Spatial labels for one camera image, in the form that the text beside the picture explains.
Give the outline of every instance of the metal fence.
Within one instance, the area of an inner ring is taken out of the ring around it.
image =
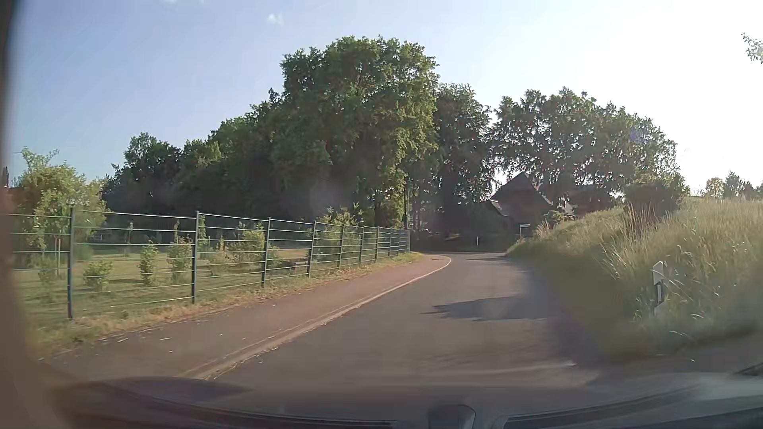
[[[410,252],[410,231],[318,221],[90,210],[11,216],[19,295],[42,325],[196,303]]]

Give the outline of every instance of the blue sky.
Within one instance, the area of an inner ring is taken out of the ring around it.
[[[498,104],[567,86],[653,118],[692,189],[763,181],[763,2],[27,0],[11,39],[6,150],[111,173],[131,136],[203,138],[282,83],[283,54],[346,35],[423,44],[444,82]]]

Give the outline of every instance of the road edge line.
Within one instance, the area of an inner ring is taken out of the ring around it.
[[[298,324],[297,326],[290,327],[289,329],[283,330],[281,333],[288,332],[286,335],[279,336],[276,334],[278,338],[270,337],[266,338],[265,340],[258,341],[257,343],[250,344],[246,347],[242,347],[237,351],[231,352],[228,354],[228,356],[234,355],[234,357],[231,357],[229,359],[225,359],[222,362],[218,363],[217,365],[213,365],[211,368],[203,369],[206,366],[211,365],[212,363],[216,362],[217,360],[212,360],[211,362],[202,364],[200,366],[196,366],[194,369],[190,369],[188,371],[184,371],[177,375],[177,377],[186,377],[186,378],[192,378],[192,379],[214,379],[218,376],[221,376],[222,374],[226,373],[227,371],[230,371],[231,369],[235,368],[236,366],[239,366],[241,363],[246,362],[249,359],[252,359],[255,356],[258,356],[260,354],[263,354],[269,350],[272,350],[278,346],[280,346],[283,343],[286,343],[290,340],[295,339],[296,337],[299,337],[302,334],[306,334],[307,332],[312,331],[313,329],[323,326],[330,321],[340,318],[343,315],[347,314],[348,312],[355,310],[356,308],[362,307],[363,305],[368,304],[369,302],[372,302],[376,299],[381,298],[384,295],[387,295],[390,292],[394,292],[398,290],[399,288],[402,288],[404,286],[410,285],[413,282],[416,282],[418,280],[423,279],[424,277],[430,276],[441,269],[445,269],[447,266],[450,265],[450,263],[453,261],[452,258],[445,256],[445,255],[430,255],[430,256],[442,256],[448,259],[448,262],[441,266],[440,268],[434,269],[432,271],[429,271],[426,274],[422,274],[421,276],[414,277],[413,279],[407,280],[406,282],[402,282],[399,285],[392,286],[389,289],[385,289],[384,291],[379,292],[376,295],[372,295],[367,298],[361,298],[358,301],[352,302],[348,305],[345,305],[343,307],[339,307],[337,310],[334,310],[330,313],[327,313],[325,317],[322,317],[316,321],[307,321],[302,322],[301,324]]]

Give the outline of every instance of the road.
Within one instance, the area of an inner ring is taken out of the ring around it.
[[[249,387],[396,382],[574,386],[596,377],[592,341],[549,287],[499,253],[445,269],[222,374]]]

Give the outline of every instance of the street sign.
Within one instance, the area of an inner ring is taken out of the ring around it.
[[[520,240],[522,240],[522,228],[529,228],[530,224],[520,224]]]

